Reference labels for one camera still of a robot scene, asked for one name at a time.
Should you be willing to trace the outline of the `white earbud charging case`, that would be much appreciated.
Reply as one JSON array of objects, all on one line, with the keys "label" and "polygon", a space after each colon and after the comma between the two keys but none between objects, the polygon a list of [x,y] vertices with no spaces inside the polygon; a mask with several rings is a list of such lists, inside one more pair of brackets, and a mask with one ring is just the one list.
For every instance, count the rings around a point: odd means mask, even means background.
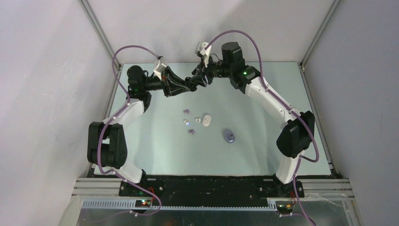
[{"label": "white earbud charging case", "polygon": [[212,117],[209,114],[204,115],[202,119],[202,125],[208,127],[211,123]]}]

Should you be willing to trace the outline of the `black earbud charging case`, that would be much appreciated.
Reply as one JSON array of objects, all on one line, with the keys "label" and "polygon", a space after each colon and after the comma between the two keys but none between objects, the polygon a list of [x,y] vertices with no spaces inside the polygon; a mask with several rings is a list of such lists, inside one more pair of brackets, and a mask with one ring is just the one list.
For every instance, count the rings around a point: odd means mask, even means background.
[{"label": "black earbud charging case", "polygon": [[199,78],[197,76],[186,77],[184,82],[185,86],[189,88],[190,92],[194,92],[197,90],[197,86],[199,85]]}]

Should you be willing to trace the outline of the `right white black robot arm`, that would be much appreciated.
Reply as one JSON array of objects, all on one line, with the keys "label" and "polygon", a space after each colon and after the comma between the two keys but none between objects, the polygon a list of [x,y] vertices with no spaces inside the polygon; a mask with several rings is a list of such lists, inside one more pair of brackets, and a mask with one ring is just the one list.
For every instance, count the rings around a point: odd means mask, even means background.
[{"label": "right white black robot arm", "polygon": [[228,78],[235,89],[257,101],[279,124],[282,131],[276,145],[281,158],[273,189],[276,195],[287,196],[293,190],[291,182],[299,158],[314,139],[314,114],[292,107],[261,75],[262,70],[247,65],[237,42],[223,44],[223,58],[217,62],[213,62],[210,51],[209,43],[198,43],[195,54],[200,63],[192,72],[193,79],[205,87],[214,78]]}]

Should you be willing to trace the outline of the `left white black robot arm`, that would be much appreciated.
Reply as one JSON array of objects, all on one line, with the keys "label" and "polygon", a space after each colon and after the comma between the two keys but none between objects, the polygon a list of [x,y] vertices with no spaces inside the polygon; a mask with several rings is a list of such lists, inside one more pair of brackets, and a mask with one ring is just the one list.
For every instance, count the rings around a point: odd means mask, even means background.
[{"label": "left white black robot arm", "polygon": [[142,179],[144,171],[128,160],[125,129],[147,111],[151,103],[151,91],[162,90],[166,97],[196,90],[190,77],[178,77],[169,66],[162,71],[148,71],[134,65],[127,70],[128,97],[113,116],[92,122],[88,128],[88,162],[100,169],[108,167],[125,181],[131,181],[130,189],[137,196],[147,194],[149,184]]}]

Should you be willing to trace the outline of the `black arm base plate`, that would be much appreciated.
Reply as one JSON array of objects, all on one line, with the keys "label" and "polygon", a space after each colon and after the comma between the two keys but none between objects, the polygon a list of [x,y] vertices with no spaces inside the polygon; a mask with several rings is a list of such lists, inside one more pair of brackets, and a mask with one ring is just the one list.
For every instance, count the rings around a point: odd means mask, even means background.
[{"label": "black arm base plate", "polygon": [[178,194],[256,194],[264,197],[303,196],[301,182],[284,184],[272,176],[172,176],[145,175],[137,186],[160,198]]}]

